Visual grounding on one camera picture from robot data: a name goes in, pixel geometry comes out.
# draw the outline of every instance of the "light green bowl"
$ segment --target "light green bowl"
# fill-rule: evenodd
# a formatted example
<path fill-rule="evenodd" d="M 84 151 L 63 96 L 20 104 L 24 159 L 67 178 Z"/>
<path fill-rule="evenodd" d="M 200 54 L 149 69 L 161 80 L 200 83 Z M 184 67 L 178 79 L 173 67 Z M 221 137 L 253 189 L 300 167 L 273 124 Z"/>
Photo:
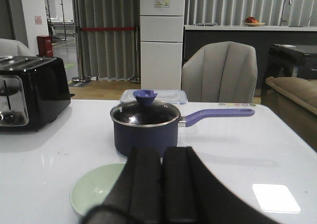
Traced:
<path fill-rule="evenodd" d="M 117 181 L 125 164 L 111 164 L 96 168 L 82 176 L 72 187 L 70 203 L 79 215 L 101 204 Z"/>

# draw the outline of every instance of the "glass lid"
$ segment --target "glass lid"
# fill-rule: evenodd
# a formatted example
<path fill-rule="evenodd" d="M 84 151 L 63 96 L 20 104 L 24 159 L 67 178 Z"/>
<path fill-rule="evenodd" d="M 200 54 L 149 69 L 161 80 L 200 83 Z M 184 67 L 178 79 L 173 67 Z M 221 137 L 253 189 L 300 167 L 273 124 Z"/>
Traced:
<path fill-rule="evenodd" d="M 174 105 L 154 101 L 145 107 L 137 101 L 119 104 L 110 111 L 113 121 L 128 126 L 161 126 L 180 117 L 180 111 Z"/>

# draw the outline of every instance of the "stanchion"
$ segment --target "stanchion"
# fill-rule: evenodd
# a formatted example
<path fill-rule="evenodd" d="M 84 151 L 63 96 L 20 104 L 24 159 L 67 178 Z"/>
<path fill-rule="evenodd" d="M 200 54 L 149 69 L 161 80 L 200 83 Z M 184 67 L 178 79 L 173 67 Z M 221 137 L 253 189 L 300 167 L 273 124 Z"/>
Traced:
<path fill-rule="evenodd" d="M 141 83 L 141 78 L 140 78 L 140 50 L 139 50 L 139 27 L 135 27 L 135 58 L 136 58 L 136 63 L 134 66 L 134 72 L 132 77 L 130 78 L 131 83 Z"/>
<path fill-rule="evenodd" d="M 75 38 L 76 38 L 76 47 L 77 47 L 77 63 L 78 63 L 80 76 L 73 77 L 71 80 L 75 83 L 86 83 L 91 81 L 91 78 L 85 77 L 84 75 L 84 63 L 83 63 L 83 51 L 82 51 L 82 44 L 81 44 L 78 0 L 73 0 L 73 8 L 74 8 Z"/>

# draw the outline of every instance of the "brown sofa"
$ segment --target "brown sofa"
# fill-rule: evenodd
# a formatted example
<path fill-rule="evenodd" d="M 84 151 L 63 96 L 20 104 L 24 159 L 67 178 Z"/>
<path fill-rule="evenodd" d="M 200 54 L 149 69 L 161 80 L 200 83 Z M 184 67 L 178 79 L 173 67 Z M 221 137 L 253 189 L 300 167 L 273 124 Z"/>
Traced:
<path fill-rule="evenodd" d="M 317 151 L 317 80 L 269 77 L 261 104 L 274 111 Z"/>

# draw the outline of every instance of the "white cabinet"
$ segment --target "white cabinet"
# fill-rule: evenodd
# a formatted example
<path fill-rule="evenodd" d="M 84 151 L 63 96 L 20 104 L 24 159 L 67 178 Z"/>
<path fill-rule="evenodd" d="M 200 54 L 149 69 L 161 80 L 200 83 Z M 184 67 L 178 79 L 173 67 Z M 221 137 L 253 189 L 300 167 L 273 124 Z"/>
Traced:
<path fill-rule="evenodd" d="M 185 0 L 140 0 L 141 88 L 180 89 Z"/>
<path fill-rule="evenodd" d="M 141 41 L 182 42 L 184 17 L 141 16 Z"/>
<path fill-rule="evenodd" d="M 140 15 L 184 16 L 185 0 L 169 0 L 168 8 L 155 8 L 155 0 L 140 0 Z"/>
<path fill-rule="evenodd" d="M 183 43 L 141 42 L 141 89 L 180 89 Z"/>

